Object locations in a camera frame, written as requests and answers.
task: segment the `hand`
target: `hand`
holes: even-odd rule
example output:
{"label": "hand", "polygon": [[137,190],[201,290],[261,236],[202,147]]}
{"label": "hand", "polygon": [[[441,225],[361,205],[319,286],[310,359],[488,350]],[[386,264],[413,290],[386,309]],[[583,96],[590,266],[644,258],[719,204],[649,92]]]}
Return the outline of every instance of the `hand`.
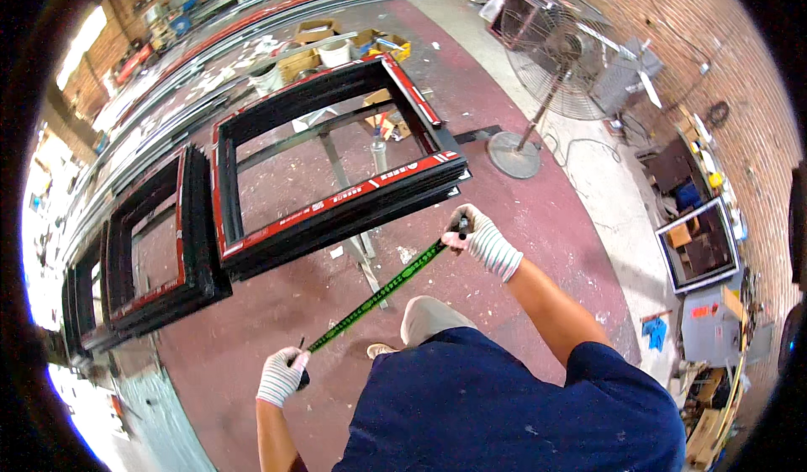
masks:
{"label": "hand", "polygon": [[[291,358],[295,358],[295,360],[291,366],[288,366]],[[261,385],[257,387],[255,398],[283,407],[286,397],[297,391],[300,377],[303,376],[303,370],[308,364],[309,358],[311,358],[310,352],[304,352],[293,346],[283,348],[268,357],[263,364]]]}
{"label": "hand", "polygon": [[[456,231],[462,216],[468,218],[468,231],[465,239],[460,239]],[[473,204],[463,204],[451,213],[451,219],[446,227],[446,233],[440,238],[443,243],[450,246],[455,252],[468,250],[476,260],[480,261],[485,269],[507,282],[516,272],[524,254],[516,250],[502,236],[493,221],[483,215]]]}

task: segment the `forearm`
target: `forearm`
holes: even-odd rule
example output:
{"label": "forearm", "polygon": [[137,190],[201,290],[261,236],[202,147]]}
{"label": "forearm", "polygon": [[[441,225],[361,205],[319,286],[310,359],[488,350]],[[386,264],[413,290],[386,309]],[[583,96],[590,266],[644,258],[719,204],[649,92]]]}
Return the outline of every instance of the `forearm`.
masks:
{"label": "forearm", "polygon": [[306,470],[297,447],[291,440],[283,410],[271,403],[257,400],[257,453],[262,472]]}
{"label": "forearm", "polygon": [[580,343],[593,341],[611,346],[605,330],[591,313],[529,260],[521,261],[506,284],[564,367],[571,350]]}

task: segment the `green measuring tape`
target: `green measuring tape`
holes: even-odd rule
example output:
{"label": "green measuring tape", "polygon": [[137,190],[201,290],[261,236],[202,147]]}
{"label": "green measuring tape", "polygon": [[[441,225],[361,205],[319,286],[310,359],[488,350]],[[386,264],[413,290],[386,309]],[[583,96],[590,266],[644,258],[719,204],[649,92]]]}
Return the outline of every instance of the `green measuring tape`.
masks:
{"label": "green measuring tape", "polygon": [[364,301],[360,306],[353,310],[348,316],[345,316],[338,324],[328,330],[324,336],[319,337],[314,341],[314,344],[308,346],[308,351],[314,353],[327,345],[331,340],[347,330],[351,325],[356,323],[362,316],[365,316],[373,307],[378,306],[385,298],[395,293],[398,288],[404,283],[409,281],[412,276],[417,274],[423,267],[429,264],[435,256],[439,255],[441,251],[446,249],[446,245],[440,240],[437,240],[433,245],[429,246],[423,253],[407,265],[397,276],[393,277],[389,283],[380,288],[368,300]]}

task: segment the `navy blue t-shirt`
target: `navy blue t-shirt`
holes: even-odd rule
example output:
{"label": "navy blue t-shirt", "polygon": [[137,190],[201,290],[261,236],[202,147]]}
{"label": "navy blue t-shirt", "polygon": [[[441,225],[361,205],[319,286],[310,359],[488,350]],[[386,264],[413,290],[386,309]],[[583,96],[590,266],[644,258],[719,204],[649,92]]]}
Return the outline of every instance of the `navy blue t-shirt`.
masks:
{"label": "navy blue t-shirt", "polygon": [[459,327],[375,359],[333,470],[681,470],[684,449],[670,395],[608,346],[561,387]]}

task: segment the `fan base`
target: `fan base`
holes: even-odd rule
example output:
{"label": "fan base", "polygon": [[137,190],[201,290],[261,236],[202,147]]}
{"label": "fan base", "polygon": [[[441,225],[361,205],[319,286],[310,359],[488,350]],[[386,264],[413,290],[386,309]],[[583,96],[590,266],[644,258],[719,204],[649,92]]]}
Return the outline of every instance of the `fan base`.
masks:
{"label": "fan base", "polygon": [[499,171],[519,180],[533,177],[541,166],[538,147],[527,141],[520,152],[516,150],[521,135],[501,131],[493,134],[488,141],[488,155]]}

